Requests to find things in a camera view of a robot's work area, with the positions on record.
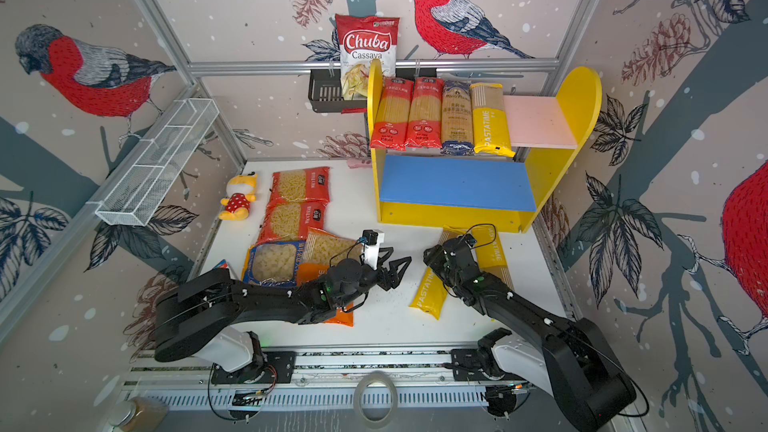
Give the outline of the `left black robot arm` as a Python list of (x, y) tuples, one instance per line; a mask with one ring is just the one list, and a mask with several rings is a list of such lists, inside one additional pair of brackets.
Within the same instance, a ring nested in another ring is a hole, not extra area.
[(214, 268), (162, 295), (156, 304), (154, 358), (175, 362), (195, 355), (228, 326), (278, 321), (318, 324), (356, 309), (371, 289), (397, 288), (412, 262), (385, 247), (370, 266), (345, 258), (318, 278), (293, 288), (247, 284)]

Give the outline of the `yellow Pastatime spaghetti bag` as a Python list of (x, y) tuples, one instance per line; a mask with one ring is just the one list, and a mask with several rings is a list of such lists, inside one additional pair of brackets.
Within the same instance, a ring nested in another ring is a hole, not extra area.
[(474, 252), (480, 270), (496, 276), (507, 287), (513, 289), (512, 277), (495, 226), (478, 224), (470, 233), (476, 240)]
[(475, 83), (470, 86), (475, 154), (513, 158), (505, 112), (503, 86)]
[(449, 291), (430, 267), (426, 268), (409, 307), (440, 320)]

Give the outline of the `orange Pastatime macaroni bag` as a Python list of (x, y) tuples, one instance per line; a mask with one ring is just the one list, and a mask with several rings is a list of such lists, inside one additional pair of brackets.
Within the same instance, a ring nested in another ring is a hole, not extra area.
[(331, 266), (346, 258), (358, 259), (362, 254), (363, 245), (354, 239), (336, 236), (325, 230), (309, 228), (304, 244), (296, 281), (298, 285), (319, 278)]

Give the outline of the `dark blue spaghetti bag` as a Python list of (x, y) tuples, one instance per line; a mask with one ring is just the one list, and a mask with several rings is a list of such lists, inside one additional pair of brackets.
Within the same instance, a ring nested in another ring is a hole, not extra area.
[(473, 115), (470, 84), (446, 80), (441, 106), (442, 153), (452, 156), (474, 154)]

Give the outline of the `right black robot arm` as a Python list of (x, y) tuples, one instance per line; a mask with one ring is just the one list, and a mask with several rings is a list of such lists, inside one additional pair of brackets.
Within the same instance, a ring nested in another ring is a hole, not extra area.
[(424, 251), (424, 263), (462, 302), (499, 321), (542, 354), (550, 395), (579, 431), (596, 431), (637, 398), (604, 334), (586, 318), (554, 315), (480, 270), (471, 237)]

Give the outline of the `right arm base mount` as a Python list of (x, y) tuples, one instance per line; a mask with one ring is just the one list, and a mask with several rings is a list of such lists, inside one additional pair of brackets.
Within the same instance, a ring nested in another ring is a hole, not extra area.
[(543, 364), (541, 354), (519, 334), (498, 328), (478, 340), (475, 348), (452, 349), (442, 364), (456, 381), (526, 381)]

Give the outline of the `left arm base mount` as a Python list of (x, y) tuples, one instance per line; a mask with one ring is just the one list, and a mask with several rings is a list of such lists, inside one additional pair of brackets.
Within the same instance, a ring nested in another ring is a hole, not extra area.
[(276, 385), (288, 384), (292, 380), (296, 365), (295, 351), (264, 351), (259, 337), (247, 333), (251, 340), (251, 361), (233, 371), (225, 370), (221, 364), (213, 366), (212, 385)]

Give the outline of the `red spaghetti bag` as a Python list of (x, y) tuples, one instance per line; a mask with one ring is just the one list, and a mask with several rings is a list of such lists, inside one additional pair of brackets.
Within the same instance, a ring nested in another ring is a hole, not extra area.
[(386, 78), (370, 146), (374, 149), (406, 150), (407, 125), (414, 82), (403, 78)]
[(441, 112), (444, 81), (436, 77), (415, 80), (405, 144), (411, 148), (441, 148)]

